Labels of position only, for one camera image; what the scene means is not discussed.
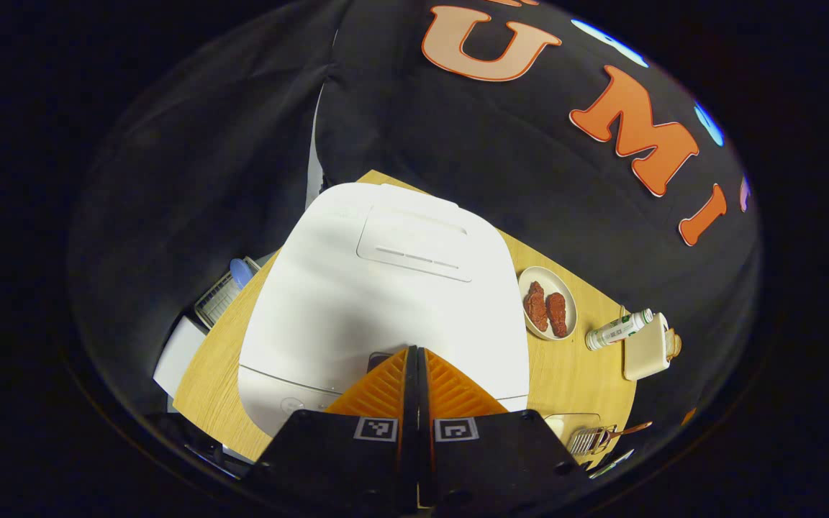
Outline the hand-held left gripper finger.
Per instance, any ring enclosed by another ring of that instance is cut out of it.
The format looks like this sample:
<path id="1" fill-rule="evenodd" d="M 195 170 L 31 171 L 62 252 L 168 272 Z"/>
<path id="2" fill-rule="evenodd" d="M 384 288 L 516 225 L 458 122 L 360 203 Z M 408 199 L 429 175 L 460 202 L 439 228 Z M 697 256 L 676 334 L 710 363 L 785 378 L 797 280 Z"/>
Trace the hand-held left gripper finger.
<path id="1" fill-rule="evenodd" d="M 323 411 L 294 411 L 253 466 L 253 489 L 288 515 L 417 508 L 419 350 L 386 358 Z"/>
<path id="2" fill-rule="evenodd" d="M 589 485 L 535 410 L 509 411 L 467 375 L 418 351 L 419 498 L 435 515 L 552 515 Z"/>

